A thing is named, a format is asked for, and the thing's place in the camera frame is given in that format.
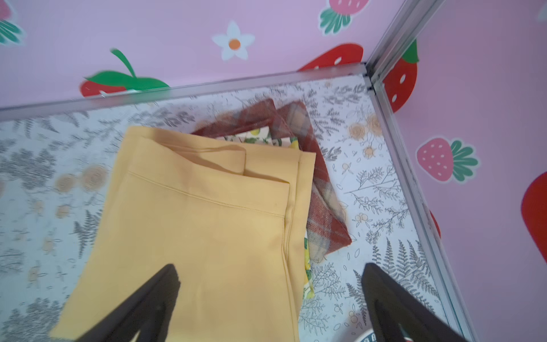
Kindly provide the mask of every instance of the white patterned floor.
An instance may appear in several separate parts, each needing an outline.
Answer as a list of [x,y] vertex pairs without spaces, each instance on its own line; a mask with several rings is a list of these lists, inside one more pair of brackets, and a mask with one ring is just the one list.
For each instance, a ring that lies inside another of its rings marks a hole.
[[0,340],[43,341],[85,267],[128,126],[192,132],[271,97],[306,103],[352,245],[313,264],[302,342],[350,342],[369,329],[360,291],[380,264],[443,320],[444,311],[360,76],[0,123]]

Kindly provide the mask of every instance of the folded fabric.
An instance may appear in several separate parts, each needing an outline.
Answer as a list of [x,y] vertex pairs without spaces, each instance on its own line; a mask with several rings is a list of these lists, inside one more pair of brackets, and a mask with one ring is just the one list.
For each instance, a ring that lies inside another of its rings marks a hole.
[[217,121],[193,134],[216,138],[264,125],[270,127],[273,139],[296,136],[303,151],[317,154],[306,228],[310,257],[320,262],[326,254],[351,244],[351,238],[305,105],[294,102],[277,111],[273,100],[267,99],[242,111],[222,114]]
[[[229,135],[224,137],[218,137],[218,140],[222,141],[233,141],[233,142],[242,142],[249,144],[264,144],[264,145],[273,145],[280,147],[288,147],[299,149],[298,138],[278,138],[272,140],[270,135],[270,128],[268,126],[261,127],[249,132],[243,132],[236,135]],[[310,250],[308,245],[308,236],[307,230],[304,236],[304,269],[306,270],[307,283],[304,285],[304,298],[310,299],[315,296],[313,291],[313,281],[311,274],[311,263],[310,263]]]
[[[245,152],[242,175],[226,171],[241,158],[221,151]],[[298,341],[314,163],[299,150],[130,127],[93,252],[50,335],[79,337],[173,263],[182,284],[168,341]]]

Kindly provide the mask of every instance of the fern print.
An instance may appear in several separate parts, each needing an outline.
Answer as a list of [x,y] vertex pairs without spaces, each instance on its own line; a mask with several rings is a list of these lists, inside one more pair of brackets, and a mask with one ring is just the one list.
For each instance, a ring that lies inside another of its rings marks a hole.
[[325,305],[321,303],[321,299],[317,296],[311,299],[304,299],[298,323],[302,324],[304,329],[315,335],[323,334],[327,331],[329,315],[323,313]]
[[336,273],[333,263],[321,266],[312,266],[313,289],[315,297],[304,299],[300,310],[299,323],[305,329],[314,332],[315,335],[323,334],[328,328],[329,316],[323,314],[322,296],[327,296],[330,300],[342,299],[346,289],[341,286],[340,277]]
[[333,263],[325,266],[312,267],[313,288],[315,294],[326,294],[329,299],[340,299],[343,297],[346,289],[342,287],[340,277],[336,273]]
[[21,148],[13,152],[9,159],[0,158],[0,173],[10,177],[10,181],[21,180],[26,190],[45,187],[55,173],[56,160],[48,150],[41,150],[34,156],[32,151]]
[[394,207],[385,208],[385,211],[389,214],[388,218],[379,219],[372,224],[371,230],[366,234],[366,241],[371,245],[375,245],[381,236],[381,232],[385,231],[387,234],[393,233],[393,229],[397,226],[400,229],[405,228],[404,220],[409,215],[409,209],[406,202],[399,201],[400,208]]
[[358,84],[351,88],[350,86],[337,86],[333,94],[324,97],[324,101],[331,105],[343,105],[344,103],[359,103],[361,97],[365,95],[366,86]]
[[129,118],[129,124],[148,127],[177,127],[182,124],[195,122],[195,117],[187,111],[176,110],[173,112],[168,107],[161,107],[153,113],[140,112]]
[[0,140],[0,153],[6,152],[11,146],[15,145],[15,139],[1,139]]
[[355,298],[355,302],[359,306],[359,311],[361,311],[361,317],[363,318],[363,322],[366,325],[366,314],[368,312],[368,309],[366,307],[363,286],[361,285],[361,275],[355,270],[353,270],[353,273],[355,274],[355,278],[357,280],[356,286],[354,287],[350,283],[346,283],[347,291],[350,294],[350,297]]
[[359,208],[366,211],[371,211],[374,214],[379,214],[383,211],[383,201],[378,198],[368,198],[366,196],[357,196],[352,194],[355,201],[353,204],[358,204]]
[[3,323],[2,337],[12,342],[50,341],[49,332],[57,324],[61,309],[62,305],[57,301],[37,298],[27,306],[26,314],[22,314],[19,309],[11,311],[9,319]]
[[51,151],[68,150],[76,146],[88,148],[92,146],[96,140],[105,141],[106,139],[110,138],[112,134],[117,133],[118,131],[116,130],[116,127],[120,124],[121,120],[98,120],[97,122],[100,123],[102,126],[100,129],[90,130],[88,128],[85,128],[83,130],[83,133],[85,135],[72,134],[68,141],[53,140],[49,144],[48,148]]
[[317,92],[310,89],[302,97],[302,102],[306,105],[308,115],[315,131],[315,137],[318,141],[324,139],[323,135],[332,136],[333,134],[340,132],[340,128],[344,123],[344,120],[340,119],[340,112],[334,108],[329,109],[325,115],[321,115],[318,110],[318,103],[314,96]]
[[85,211],[85,222],[80,224],[74,222],[74,234],[78,235],[80,241],[80,249],[78,251],[78,257],[81,259],[84,254],[84,249],[89,244],[93,246],[95,237],[97,236],[97,228],[101,221],[102,210],[99,210],[96,214],[91,214],[89,210]]
[[31,138],[32,126],[34,126],[33,119],[15,120],[13,121],[13,131],[18,132],[22,123],[25,123],[24,133],[27,138]]
[[[83,114],[83,113],[84,112],[81,112],[82,115],[89,118],[89,115],[87,114],[87,112],[85,112],[85,114]],[[78,118],[76,117],[75,113],[63,113],[63,114],[59,114],[59,115],[54,116],[54,118],[59,120],[59,121],[63,121],[63,122],[72,124],[76,128],[80,127],[80,122],[78,121]]]
[[57,131],[53,125],[51,124],[51,120],[49,118],[42,118],[42,119],[38,119],[38,125],[43,128],[43,129],[46,129],[48,131],[52,131],[52,132],[55,132],[55,133],[59,133],[59,131]]
[[325,161],[336,161],[340,153],[342,153],[340,147],[331,147],[330,149],[326,147],[321,148],[321,154],[325,158]]
[[[391,278],[397,281],[402,287],[405,288],[410,294],[412,294],[420,303],[423,304],[429,311],[435,313],[433,306],[423,294],[429,293],[440,299],[439,292],[435,286],[430,282],[431,273],[425,254],[418,255],[416,249],[410,241],[407,240],[408,250],[405,244],[399,240],[399,248],[397,252],[397,258],[393,253],[393,247],[389,239],[387,240],[386,255],[383,258],[381,264],[378,261],[381,259],[380,249],[373,246],[373,261],[377,263],[385,273]],[[421,244],[416,241],[418,250],[420,250]]]
[[373,263],[375,263],[378,266],[382,266],[382,259],[381,259],[381,255],[380,255],[380,249],[376,245],[373,245]]

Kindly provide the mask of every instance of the yellow fabric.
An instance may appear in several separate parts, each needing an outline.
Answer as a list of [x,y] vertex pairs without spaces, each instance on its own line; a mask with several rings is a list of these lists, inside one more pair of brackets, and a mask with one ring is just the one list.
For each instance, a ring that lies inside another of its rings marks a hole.
[[93,253],[51,336],[79,337],[174,263],[182,284],[168,341],[298,341],[314,162],[131,127]]
[[[288,147],[293,149],[300,149],[298,145],[298,139],[296,137],[292,137],[292,138],[287,137],[287,138],[273,140],[271,138],[270,128],[268,126],[256,129],[254,131],[239,133],[236,135],[218,137],[217,140],[243,142],[243,143],[250,143],[250,144],[265,144],[265,145],[274,145],[274,146]],[[304,272],[306,273],[305,279],[307,279],[307,282],[304,284],[303,298],[310,299],[315,296],[315,293],[313,291],[313,281],[311,278],[310,250],[307,243],[307,234],[305,234],[304,240],[305,240],[304,242],[304,270],[305,271]],[[298,302],[296,300],[295,304],[298,307],[301,305],[301,302]]]

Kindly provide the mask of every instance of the seam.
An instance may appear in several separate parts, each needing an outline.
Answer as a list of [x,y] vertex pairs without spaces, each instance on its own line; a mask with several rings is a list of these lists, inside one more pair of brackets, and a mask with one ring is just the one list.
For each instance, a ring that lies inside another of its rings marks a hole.
[[197,198],[197,199],[200,199],[200,200],[203,200],[203,201],[207,201],[207,202],[211,202],[211,203],[215,203],[215,204],[220,204],[220,205],[223,205],[223,206],[226,206],[226,207],[231,207],[231,208],[237,208],[237,209],[244,209],[244,210],[250,210],[250,211],[255,211],[255,212],[259,212],[259,213],[262,213],[262,214],[267,214],[267,215],[272,215],[272,216],[277,216],[277,217],[285,217],[285,215],[279,215],[279,214],[275,214],[275,213],[271,213],[271,212],[267,212],[267,211],[262,211],[262,210],[257,210],[257,209],[251,209],[251,208],[247,208],[247,207],[242,207],[242,206],[237,206],[237,205],[233,205],[233,204],[227,204],[227,203],[224,203],[224,202],[220,202],[220,201],[214,201],[214,200],[211,200],[211,199],[208,199],[208,198],[205,198],[205,197],[201,197],[201,196],[197,196],[197,195],[194,195],[194,194],[190,194],[188,192],[185,192],[185,191],[182,191],[180,189],[175,189],[173,187],[170,187],[170,186],[167,186],[167,185],[164,185],[164,184],[161,184],[161,183],[158,183],[156,181],[153,181],[151,179],[148,179],[146,177],[143,177],[141,175],[138,175],[132,171],[128,171],[127,173],[137,177],[137,178],[140,178],[140,179],[143,179],[147,182],[150,182],[152,184],[156,184],[157,186],[161,186],[163,188],[166,188],[166,189],[169,189],[169,190],[173,190],[175,192],[178,192],[178,193],[181,193],[181,194],[185,194],[187,196],[190,196],[190,197],[194,197],[194,198]]

